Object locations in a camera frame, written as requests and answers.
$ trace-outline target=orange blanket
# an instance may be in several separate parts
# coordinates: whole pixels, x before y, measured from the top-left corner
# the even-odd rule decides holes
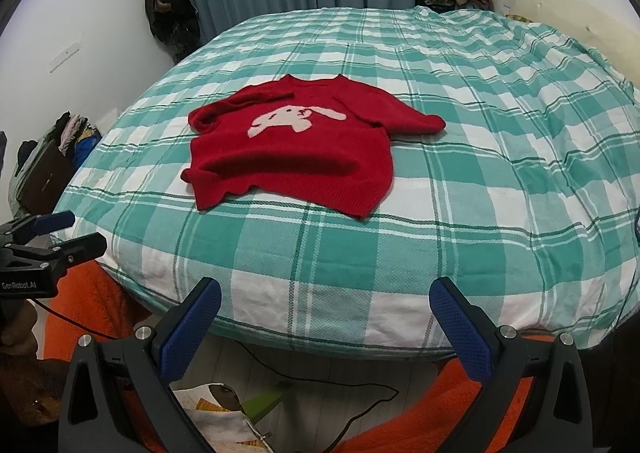
[[[133,334],[134,325],[149,313],[94,261],[69,270],[58,283],[59,295],[50,307],[98,332],[122,338]],[[47,318],[45,359],[69,361],[78,338],[84,331],[53,316]],[[508,413],[487,452],[499,451],[507,443],[529,392],[530,379],[523,379]],[[452,359],[436,382],[414,407],[376,428],[339,444],[335,453],[434,453],[453,430],[480,390],[479,383],[465,375],[460,362]],[[163,451],[134,397],[127,406],[138,415],[138,430],[146,446]]]

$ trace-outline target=hanging clothes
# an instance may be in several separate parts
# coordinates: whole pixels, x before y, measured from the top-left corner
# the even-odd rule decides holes
[[[57,146],[60,146],[60,142],[62,139],[62,132],[65,131],[66,123],[68,123],[70,119],[71,119],[71,112],[65,112],[56,121],[54,131],[53,131],[53,140],[56,142]]]
[[[200,25],[191,0],[145,0],[151,33],[175,49],[174,62],[200,46]]]
[[[71,136],[71,140],[69,141],[69,144],[66,147],[66,153],[65,153],[65,157],[69,162],[72,162],[74,159],[78,138],[84,132],[84,129],[86,128],[86,125],[88,122],[89,120],[87,118],[80,118],[80,122],[78,123],[78,126],[76,126],[74,133]]]
[[[66,150],[71,143],[71,139],[73,138],[74,133],[76,133],[76,129],[80,124],[80,116],[78,114],[74,114],[69,119],[69,122],[66,123],[65,129],[62,131],[62,135],[60,136],[60,145],[58,149],[62,152],[64,156],[66,154]]]

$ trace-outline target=metal screw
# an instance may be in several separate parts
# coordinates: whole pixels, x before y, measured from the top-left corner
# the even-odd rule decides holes
[[[574,337],[572,337],[571,334],[562,333],[560,335],[560,340],[562,341],[563,345],[571,346],[574,344]]]
[[[506,339],[513,339],[514,337],[516,337],[516,329],[509,326],[509,325],[502,325],[500,327],[500,334],[502,334],[503,338]]]
[[[136,338],[143,340],[147,339],[153,333],[153,329],[151,327],[140,327],[136,330]]]
[[[78,340],[78,344],[81,347],[87,347],[91,343],[91,336],[89,334],[82,334],[80,339]]]

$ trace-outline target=teal and white checkered sheet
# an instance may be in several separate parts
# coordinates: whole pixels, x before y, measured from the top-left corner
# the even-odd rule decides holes
[[[196,211],[180,179],[191,110],[338,73],[447,122],[393,140],[394,183],[370,218],[262,191]],[[542,24],[426,8],[260,16],[123,113],[63,194],[78,221],[58,237],[100,231],[102,266],[156,308],[214,277],[213,332],[264,345],[442,356],[428,291],[449,276],[495,323],[589,347],[640,305],[639,102],[599,52]]]

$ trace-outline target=mattress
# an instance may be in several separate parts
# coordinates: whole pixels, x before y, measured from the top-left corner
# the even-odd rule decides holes
[[[443,117],[393,139],[394,182],[364,221],[271,192],[198,212],[180,179],[187,115],[249,84],[344,74]],[[347,8],[252,18],[177,64],[68,186],[60,239],[162,311],[203,276],[212,331],[345,356],[450,353],[428,303],[449,276],[497,324],[599,343],[638,306],[640,94],[595,49],[486,11]]]

